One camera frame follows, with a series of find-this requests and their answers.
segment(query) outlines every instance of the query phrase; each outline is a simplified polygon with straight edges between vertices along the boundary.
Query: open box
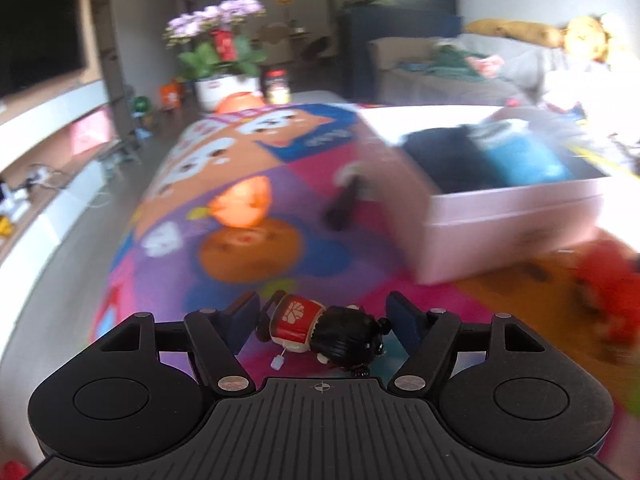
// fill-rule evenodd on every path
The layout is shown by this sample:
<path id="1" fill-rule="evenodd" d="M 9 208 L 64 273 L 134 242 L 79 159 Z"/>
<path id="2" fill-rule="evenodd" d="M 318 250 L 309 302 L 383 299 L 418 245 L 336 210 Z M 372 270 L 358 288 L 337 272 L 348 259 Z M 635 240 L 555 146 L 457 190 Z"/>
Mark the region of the open box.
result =
<path id="1" fill-rule="evenodd" d="M 427 128 L 475 124 L 501 110 L 417 106 L 361 110 L 358 155 L 415 281 L 449 282 L 592 239 L 607 177 L 570 156 L 575 180 L 443 194 L 398 147 Z M 510 114 L 517 117 L 517 109 Z M 548 137 L 544 123 L 530 129 Z"/>

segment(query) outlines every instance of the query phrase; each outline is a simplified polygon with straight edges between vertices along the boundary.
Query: blue plastic package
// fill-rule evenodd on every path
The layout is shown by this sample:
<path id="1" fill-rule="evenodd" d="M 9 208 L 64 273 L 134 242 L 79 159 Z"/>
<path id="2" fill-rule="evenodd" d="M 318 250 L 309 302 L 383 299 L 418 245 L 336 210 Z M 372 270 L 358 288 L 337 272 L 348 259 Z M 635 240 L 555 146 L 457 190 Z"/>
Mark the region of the blue plastic package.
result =
<path id="1" fill-rule="evenodd" d="M 470 127 L 469 138 L 509 186 L 572 180 L 571 171 L 529 131 L 528 126 L 527 121 L 520 119 L 475 124 Z"/>

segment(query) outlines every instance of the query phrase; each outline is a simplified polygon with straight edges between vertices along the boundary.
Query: white flower pot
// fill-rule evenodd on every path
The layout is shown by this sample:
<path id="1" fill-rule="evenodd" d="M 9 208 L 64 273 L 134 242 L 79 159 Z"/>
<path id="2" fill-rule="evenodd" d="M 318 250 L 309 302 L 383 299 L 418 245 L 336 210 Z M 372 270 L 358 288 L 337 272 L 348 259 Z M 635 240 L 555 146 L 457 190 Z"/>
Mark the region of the white flower pot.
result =
<path id="1" fill-rule="evenodd" d="M 200 107 L 206 112 L 215 112 L 225 97 L 238 92 L 251 92 L 262 97 L 260 80 L 257 77 L 225 75 L 196 81 L 196 95 Z"/>

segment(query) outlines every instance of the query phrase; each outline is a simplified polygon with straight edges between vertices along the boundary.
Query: glass jar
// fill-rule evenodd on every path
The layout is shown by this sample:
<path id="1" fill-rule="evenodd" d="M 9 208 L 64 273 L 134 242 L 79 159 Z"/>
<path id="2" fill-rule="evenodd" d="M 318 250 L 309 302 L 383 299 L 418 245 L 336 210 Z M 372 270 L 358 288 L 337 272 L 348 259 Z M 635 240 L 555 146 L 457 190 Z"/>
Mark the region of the glass jar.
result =
<path id="1" fill-rule="evenodd" d="M 291 101 L 286 70 L 270 70 L 264 79 L 267 101 L 270 105 L 285 105 Z"/>

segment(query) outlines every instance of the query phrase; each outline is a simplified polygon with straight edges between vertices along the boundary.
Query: television screen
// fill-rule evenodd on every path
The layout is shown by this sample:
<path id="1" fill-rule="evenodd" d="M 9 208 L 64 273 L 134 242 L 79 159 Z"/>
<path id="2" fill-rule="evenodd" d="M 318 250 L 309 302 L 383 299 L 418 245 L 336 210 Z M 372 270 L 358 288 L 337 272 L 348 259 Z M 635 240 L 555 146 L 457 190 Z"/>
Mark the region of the television screen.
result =
<path id="1" fill-rule="evenodd" d="M 84 67 L 79 0 L 0 0 L 0 98 Z"/>

